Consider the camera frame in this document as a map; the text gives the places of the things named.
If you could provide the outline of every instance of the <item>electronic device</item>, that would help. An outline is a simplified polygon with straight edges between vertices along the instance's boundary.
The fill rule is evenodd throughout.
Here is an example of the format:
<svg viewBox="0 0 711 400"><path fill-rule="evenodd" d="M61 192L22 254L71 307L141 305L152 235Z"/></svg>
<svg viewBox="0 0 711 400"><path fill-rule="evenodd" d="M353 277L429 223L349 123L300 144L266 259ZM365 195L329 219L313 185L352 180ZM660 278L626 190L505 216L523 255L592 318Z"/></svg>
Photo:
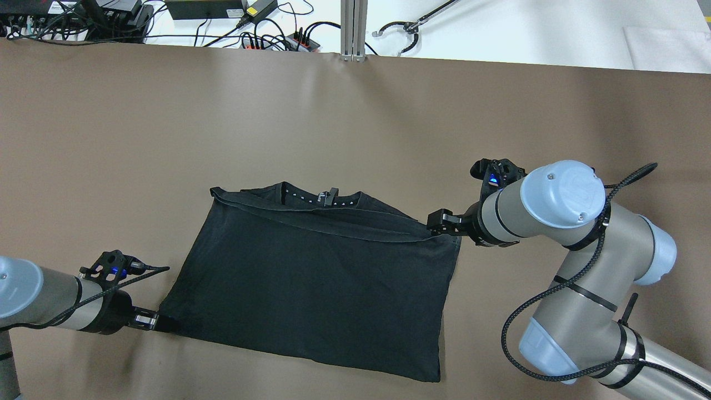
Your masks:
<svg viewBox="0 0 711 400"><path fill-rule="evenodd" d="M242 18L247 0L166 0L168 12L179 19Z"/></svg>
<svg viewBox="0 0 711 400"><path fill-rule="evenodd" d="M315 40L306 37L303 29L288 35L284 40L289 44L289 50L291 51L315 53L321 47Z"/></svg>
<svg viewBox="0 0 711 400"><path fill-rule="evenodd" d="M154 7L141 0L0 1L2 36L26 29L49 38L86 32L87 41L142 43L153 15Z"/></svg>
<svg viewBox="0 0 711 400"><path fill-rule="evenodd" d="M278 6L277 0L257 0L247 7L245 13L250 16L250 20L256 25L264 21Z"/></svg>

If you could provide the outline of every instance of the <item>brown table surface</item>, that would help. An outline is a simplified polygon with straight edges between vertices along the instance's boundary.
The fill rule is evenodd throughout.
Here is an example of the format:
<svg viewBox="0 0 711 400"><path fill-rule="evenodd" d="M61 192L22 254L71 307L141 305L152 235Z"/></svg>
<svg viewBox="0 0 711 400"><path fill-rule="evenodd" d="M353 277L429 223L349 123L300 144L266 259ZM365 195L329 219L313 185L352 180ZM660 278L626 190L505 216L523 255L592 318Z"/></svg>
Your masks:
<svg viewBox="0 0 711 400"><path fill-rule="evenodd" d="M173 269L128 287L157 307L208 189L287 180L363 190L424 221L478 198L477 159L578 159L676 240L631 326L711 367L711 77L548 65L102 44L0 42L0 253L66 273L121 249ZM535 381L501 325L565 250L464 242L444 311L443 381L333 367L157 332L11 332L28 399L621 399L591 379ZM513 346L530 313L511 333Z"/></svg>

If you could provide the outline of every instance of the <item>white table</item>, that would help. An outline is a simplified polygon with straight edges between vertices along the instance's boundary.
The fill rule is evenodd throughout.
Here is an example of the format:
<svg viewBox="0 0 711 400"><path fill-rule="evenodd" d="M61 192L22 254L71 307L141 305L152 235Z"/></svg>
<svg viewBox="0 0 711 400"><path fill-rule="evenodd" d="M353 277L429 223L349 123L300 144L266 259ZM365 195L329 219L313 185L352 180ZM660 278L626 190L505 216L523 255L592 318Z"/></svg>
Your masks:
<svg viewBox="0 0 711 400"><path fill-rule="evenodd" d="M373 38L371 33L391 21L414 21L442 2L370 0L366 41L382 56L397 55L409 43L402 31L391 28L380 38ZM314 12L298 16L299 27L315 21L341 22L339 1L311 3ZM302 0L292 0L292 4L297 12L309 10ZM275 11L270 18L286 34L293 31L293 16ZM173 21L165 12L156 17L151 34L194 35L203 21ZM207 32L220 35L235 24L236 20L215 19L207 26ZM696 0L465 0L423 25L420 44L404 56L634 69L624 35L624 28L629 26L709 31ZM252 30L253 25L244 29ZM259 32L276 34L278 30L270 23L262 23ZM312 38L323 46L322 51L340 52L337 29L319 26ZM184 46L192 46L193 42L194 38L147 41ZM234 42L221 43L225 46Z"/></svg>

